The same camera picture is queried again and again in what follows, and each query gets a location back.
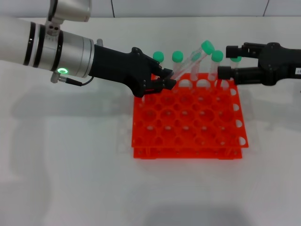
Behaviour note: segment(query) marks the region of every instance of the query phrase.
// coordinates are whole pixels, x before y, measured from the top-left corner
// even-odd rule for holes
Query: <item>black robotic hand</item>
[[[151,80],[151,75],[158,76]],[[162,69],[159,62],[133,47],[130,53],[121,53],[95,45],[94,60],[90,76],[116,81],[127,85],[136,97],[171,90],[176,81],[173,71]]]
[[[235,84],[263,84],[273,86],[281,79],[301,79],[301,49],[288,49],[279,43],[267,45],[244,43],[227,46],[227,58],[257,58],[258,66],[250,68],[218,67],[218,79],[233,78]]]

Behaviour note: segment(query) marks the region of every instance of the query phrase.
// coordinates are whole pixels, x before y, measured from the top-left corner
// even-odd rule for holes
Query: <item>clear test tube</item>
[[[173,71],[176,71],[181,66],[181,62],[183,61],[183,59],[184,59],[184,54],[181,51],[177,50],[173,53],[173,57],[172,57],[174,63]]]
[[[241,61],[241,56],[237,58],[230,58],[231,63],[230,66],[232,69],[238,68],[239,62]]]
[[[196,62],[196,63],[191,68],[190,80],[196,81],[196,80],[198,80],[199,64],[201,63],[200,59],[201,59],[202,54],[201,53],[193,53],[193,55],[194,56],[191,60],[192,60],[192,62]]]
[[[154,54],[152,55],[152,58],[154,60],[157,60],[160,63],[161,67],[163,67],[164,54],[161,51],[154,52]]]
[[[198,61],[193,61],[192,58],[197,54],[201,54],[201,58],[199,62],[201,62],[206,56],[212,54],[214,52],[214,46],[208,40],[204,41],[200,48],[196,51],[192,52],[192,54],[181,64],[181,66],[174,72],[173,79],[179,80],[180,77],[184,74],[186,70],[191,68],[193,65],[198,63]]]
[[[208,74],[208,80],[214,81],[217,79],[217,68],[220,65],[224,54],[220,50],[216,50],[211,55],[211,68]]]

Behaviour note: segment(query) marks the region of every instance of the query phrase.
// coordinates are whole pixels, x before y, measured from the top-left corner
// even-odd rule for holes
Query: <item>white table surface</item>
[[[205,39],[223,51],[243,42],[301,48],[300,24],[297,17],[112,18],[63,29],[119,51],[161,50],[171,67],[174,50],[187,56]],[[250,144],[242,160],[145,161],[130,149],[128,88],[101,79],[54,85],[50,75],[0,62],[0,226],[300,225],[299,81],[239,87]]]

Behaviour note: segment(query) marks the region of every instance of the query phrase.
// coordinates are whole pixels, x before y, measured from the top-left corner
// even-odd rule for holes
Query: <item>green test tube cap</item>
[[[214,51],[211,55],[211,59],[217,63],[221,62],[223,58],[224,54],[220,50]]]
[[[152,58],[154,60],[159,61],[159,63],[162,63],[164,61],[164,54],[161,51],[154,52],[152,55]]]
[[[237,57],[237,58],[230,58],[231,61],[238,63],[241,61],[241,56]]]
[[[195,51],[192,52],[193,57],[192,57],[192,61],[197,61],[200,57],[201,57],[201,53],[195,53]]]
[[[215,50],[213,44],[209,40],[204,41],[201,47],[207,55],[212,54]]]
[[[183,59],[184,59],[184,54],[181,51],[175,51],[173,53],[173,61],[175,63],[180,63],[183,61]]]

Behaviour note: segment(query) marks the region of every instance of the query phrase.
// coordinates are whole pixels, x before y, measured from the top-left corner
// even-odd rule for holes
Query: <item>red test tube rack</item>
[[[134,158],[242,158],[248,141],[236,85],[216,87],[207,73],[189,78],[183,75],[171,91],[135,97]]]

